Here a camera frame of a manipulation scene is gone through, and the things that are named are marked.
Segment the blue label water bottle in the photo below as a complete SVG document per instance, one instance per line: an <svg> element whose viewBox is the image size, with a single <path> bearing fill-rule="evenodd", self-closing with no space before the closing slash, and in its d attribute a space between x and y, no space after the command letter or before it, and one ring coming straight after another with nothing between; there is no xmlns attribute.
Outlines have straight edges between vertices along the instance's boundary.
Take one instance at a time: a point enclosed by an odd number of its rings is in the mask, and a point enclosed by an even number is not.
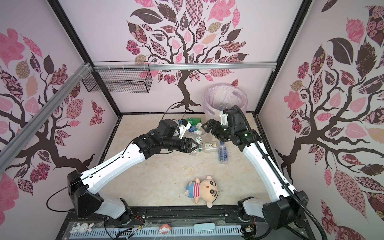
<svg viewBox="0 0 384 240"><path fill-rule="evenodd" d="M220 142L218 154L219 154L219 163L220 164L227 164L229 161L228 160L228 150L227 150L227 146L224 142Z"/></svg>

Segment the Pocari Sweat blue bottle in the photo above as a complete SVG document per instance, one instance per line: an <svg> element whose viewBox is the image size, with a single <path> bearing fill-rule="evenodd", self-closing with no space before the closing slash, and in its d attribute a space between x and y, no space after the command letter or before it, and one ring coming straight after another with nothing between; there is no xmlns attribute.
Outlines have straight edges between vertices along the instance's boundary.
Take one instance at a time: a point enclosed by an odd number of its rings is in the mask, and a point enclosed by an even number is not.
<svg viewBox="0 0 384 240"><path fill-rule="evenodd" d="M189 133L190 135L198 135L198 136L202 135L201 129L197 128L196 126L191 126L189 129Z"/></svg>

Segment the clear bottle green band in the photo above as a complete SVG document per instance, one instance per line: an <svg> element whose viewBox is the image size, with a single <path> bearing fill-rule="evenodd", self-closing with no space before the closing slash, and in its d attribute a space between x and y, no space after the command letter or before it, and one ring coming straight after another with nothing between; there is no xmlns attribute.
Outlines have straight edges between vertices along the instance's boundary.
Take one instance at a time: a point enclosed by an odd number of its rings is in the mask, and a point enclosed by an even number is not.
<svg viewBox="0 0 384 240"><path fill-rule="evenodd" d="M195 156L200 150L202 137L197 133L192 133L190 134L189 138L193 140L193 143L192 143L193 151L190 153L190 155Z"/></svg>

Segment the white bin pink liner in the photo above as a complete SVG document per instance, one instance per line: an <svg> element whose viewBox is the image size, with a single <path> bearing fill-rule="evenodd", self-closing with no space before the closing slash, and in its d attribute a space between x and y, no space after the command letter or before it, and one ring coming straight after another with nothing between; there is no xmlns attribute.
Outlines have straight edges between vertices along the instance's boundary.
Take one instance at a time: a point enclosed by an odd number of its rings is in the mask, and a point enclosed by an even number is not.
<svg viewBox="0 0 384 240"><path fill-rule="evenodd" d="M230 84L216 84L204 93L203 110L211 118L218 119L220 111L231 109L234 105L246 113L248 98L246 93Z"/></svg>

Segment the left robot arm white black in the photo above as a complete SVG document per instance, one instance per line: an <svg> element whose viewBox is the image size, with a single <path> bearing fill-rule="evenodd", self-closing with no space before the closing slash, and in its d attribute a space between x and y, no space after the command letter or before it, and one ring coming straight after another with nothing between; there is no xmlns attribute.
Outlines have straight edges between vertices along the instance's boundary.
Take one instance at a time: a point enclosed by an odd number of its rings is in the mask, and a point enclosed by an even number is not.
<svg viewBox="0 0 384 240"><path fill-rule="evenodd" d="M92 214L104 215L128 223L133 215L127 202L111 199L102 194L102 188L130 167L158 155L162 150L191 153L198 149L198 143L184 136L191 124L187 120L176 123L165 119L157 128L132 140L120 153L100 165L82 173L68 174L69 196L79 218Z"/></svg>

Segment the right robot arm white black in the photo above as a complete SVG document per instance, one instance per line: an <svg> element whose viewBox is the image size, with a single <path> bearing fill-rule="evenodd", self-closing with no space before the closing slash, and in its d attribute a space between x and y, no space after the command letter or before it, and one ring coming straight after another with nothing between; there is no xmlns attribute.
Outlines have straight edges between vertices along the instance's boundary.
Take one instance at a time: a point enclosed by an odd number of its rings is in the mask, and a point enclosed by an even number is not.
<svg viewBox="0 0 384 240"><path fill-rule="evenodd" d="M291 223L300 228L304 227L304 208L307 206L308 196L303 191L298 192L283 176L271 160L261 137L251 128L241 109L234 106L225 110L221 120L210 119L202 128L221 142L231 142L237 146L252 163L267 189L267 202L253 197L240 201L240 209L245 215L265 220L273 230Z"/></svg>

